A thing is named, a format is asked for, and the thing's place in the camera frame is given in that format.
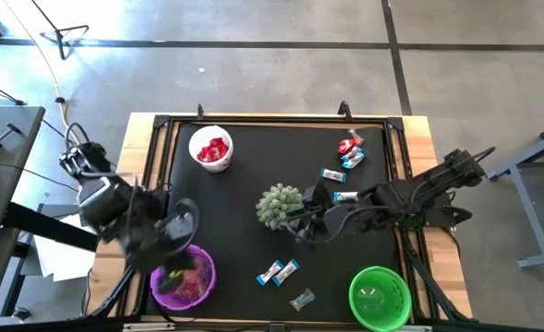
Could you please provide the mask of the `black desk support beam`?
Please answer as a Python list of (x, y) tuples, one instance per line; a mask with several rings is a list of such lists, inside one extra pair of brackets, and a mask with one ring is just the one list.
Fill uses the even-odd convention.
[(59, 220), (62, 217), (77, 215), (78, 212), (79, 208), (76, 205), (39, 204), (37, 210), (32, 210), (17, 203), (10, 203), (2, 218), (2, 225), (94, 253), (98, 243), (97, 235)]

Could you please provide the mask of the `grey desk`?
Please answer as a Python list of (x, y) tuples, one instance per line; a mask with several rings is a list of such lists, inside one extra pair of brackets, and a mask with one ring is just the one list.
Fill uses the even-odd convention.
[(41, 106), (0, 106), (0, 225), (44, 115)]

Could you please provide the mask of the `clear wrapped blue candy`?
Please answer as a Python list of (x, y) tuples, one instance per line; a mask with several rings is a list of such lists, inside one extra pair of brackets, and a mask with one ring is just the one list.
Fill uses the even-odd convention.
[(314, 293), (307, 288), (302, 294), (290, 301), (290, 305), (299, 312), (304, 306), (316, 299)]

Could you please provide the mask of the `blue grey metal table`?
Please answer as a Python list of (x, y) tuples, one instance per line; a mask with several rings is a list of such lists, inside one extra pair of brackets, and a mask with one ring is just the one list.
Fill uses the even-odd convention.
[(538, 141), (487, 173), (495, 182), (509, 176), (521, 200), (538, 243), (539, 254), (521, 258), (521, 268), (544, 266), (544, 131)]

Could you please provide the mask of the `purple plastic bucket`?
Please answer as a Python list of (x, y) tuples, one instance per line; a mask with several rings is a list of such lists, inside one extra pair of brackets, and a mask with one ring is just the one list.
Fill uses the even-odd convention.
[[(167, 294), (158, 294), (158, 268), (155, 269), (150, 275), (150, 288), (152, 295), (157, 300), (159, 305), (172, 311), (185, 311), (197, 306), (198, 304), (203, 302), (215, 289), (215, 285), (217, 282), (217, 272), (211, 256), (208, 254), (207, 251), (194, 244), (191, 244), (189, 246), (189, 252), (192, 254), (196, 265), (203, 262), (208, 262), (212, 266), (213, 272), (212, 279), (210, 280), (207, 291), (197, 301), (188, 302), (179, 298), (176, 294), (178, 288), (175, 291), (169, 292)], [(188, 271), (184, 275), (188, 276), (189, 278), (193, 278), (193, 271)]]

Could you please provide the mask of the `green plastic bucket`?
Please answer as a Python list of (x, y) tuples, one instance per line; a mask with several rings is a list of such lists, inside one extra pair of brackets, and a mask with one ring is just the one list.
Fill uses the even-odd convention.
[(349, 285), (349, 306), (358, 322), (372, 332), (394, 332), (411, 315), (410, 290), (395, 271), (366, 267)]

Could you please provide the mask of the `green spiky artificial plant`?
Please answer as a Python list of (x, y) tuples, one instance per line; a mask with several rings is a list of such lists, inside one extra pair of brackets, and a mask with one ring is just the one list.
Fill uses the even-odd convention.
[(302, 207), (300, 190), (281, 183), (272, 185), (255, 205), (258, 220), (273, 231), (281, 228), (290, 212)]

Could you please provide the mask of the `white plastic bucket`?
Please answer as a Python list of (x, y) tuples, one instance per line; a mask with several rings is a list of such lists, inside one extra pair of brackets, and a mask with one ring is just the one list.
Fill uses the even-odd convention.
[[(197, 159), (197, 154), (202, 148), (208, 147), (210, 140), (216, 137), (222, 137), (224, 139), (225, 143), (229, 146), (228, 153), (221, 160), (214, 162), (204, 163), (199, 161)], [(191, 157), (209, 172), (223, 172), (231, 164), (233, 142), (229, 133), (218, 125), (203, 126), (196, 130), (190, 138), (188, 149)]]

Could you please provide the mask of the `black table mat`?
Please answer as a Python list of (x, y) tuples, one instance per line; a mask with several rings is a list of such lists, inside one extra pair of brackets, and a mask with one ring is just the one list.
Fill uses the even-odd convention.
[[(199, 208), (194, 244), (212, 257), (215, 289), (188, 317), (326, 321), (351, 323), (349, 284), (364, 267), (400, 270), (396, 236), (391, 230), (346, 235), (331, 243), (309, 247), (284, 231), (272, 231), (256, 216), (255, 205), (272, 185), (306, 189), (326, 168), (341, 167), (339, 142), (344, 129), (229, 126), (234, 145), (229, 167), (206, 171), (190, 155), (188, 144), (195, 124), (178, 132), (171, 170), (171, 200), (192, 199)], [(280, 286), (256, 277), (279, 260), (295, 259), (300, 268)], [(297, 312), (290, 301), (309, 288), (316, 299)]]

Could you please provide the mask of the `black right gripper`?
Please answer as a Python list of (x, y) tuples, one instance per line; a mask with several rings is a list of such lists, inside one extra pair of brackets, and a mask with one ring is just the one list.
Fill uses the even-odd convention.
[[(287, 219), (305, 218), (310, 221), (338, 221), (341, 217), (334, 197), (325, 187), (325, 181), (319, 180), (314, 186), (307, 188), (302, 194), (302, 208), (287, 213)], [(294, 230), (296, 243), (312, 243), (313, 235), (310, 227)]]

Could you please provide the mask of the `black tripod stand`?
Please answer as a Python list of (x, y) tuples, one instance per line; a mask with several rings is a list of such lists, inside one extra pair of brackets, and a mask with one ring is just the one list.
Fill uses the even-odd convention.
[(83, 33), (86, 33), (89, 30), (89, 25), (78, 25), (78, 26), (72, 26), (67, 28), (61, 28), (59, 29), (52, 21), (51, 19), (45, 14), (45, 12), (42, 10), (42, 8), (37, 4), (36, 0), (30, 0), (32, 4), (36, 7), (36, 9), (40, 12), (42, 17), (46, 20), (46, 22), (49, 24), (49, 26), (52, 28), (50, 32), (41, 32), (40, 35), (51, 42), (54, 42), (59, 51), (60, 58), (62, 60), (66, 59), (65, 55), (65, 47), (67, 46), (68, 42), (65, 40), (65, 36), (74, 30), (82, 30)]

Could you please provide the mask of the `white paper sheets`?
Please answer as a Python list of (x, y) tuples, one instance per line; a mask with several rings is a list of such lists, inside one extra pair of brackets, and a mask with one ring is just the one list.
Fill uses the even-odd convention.
[(95, 250), (89, 251), (38, 235), (33, 237), (41, 274), (54, 282), (84, 278), (92, 268)]

